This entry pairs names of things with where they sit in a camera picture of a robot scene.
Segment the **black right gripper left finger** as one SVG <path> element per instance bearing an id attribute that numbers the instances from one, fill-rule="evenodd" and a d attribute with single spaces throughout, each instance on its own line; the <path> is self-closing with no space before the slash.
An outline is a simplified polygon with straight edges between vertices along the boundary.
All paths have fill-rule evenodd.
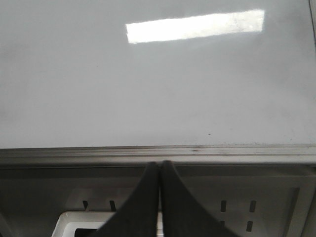
<path id="1" fill-rule="evenodd" d="M 92 237 L 155 237 L 158 219 L 158 164 L 150 162 L 120 209 Z"/>

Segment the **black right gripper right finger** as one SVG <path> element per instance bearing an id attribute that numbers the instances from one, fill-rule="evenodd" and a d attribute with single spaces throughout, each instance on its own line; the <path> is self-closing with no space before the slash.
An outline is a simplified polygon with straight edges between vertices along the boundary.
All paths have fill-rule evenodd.
<path id="1" fill-rule="evenodd" d="M 181 181 L 171 161 L 160 170 L 163 232 L 166 237 L 235 237 L 210 215 Z"/>

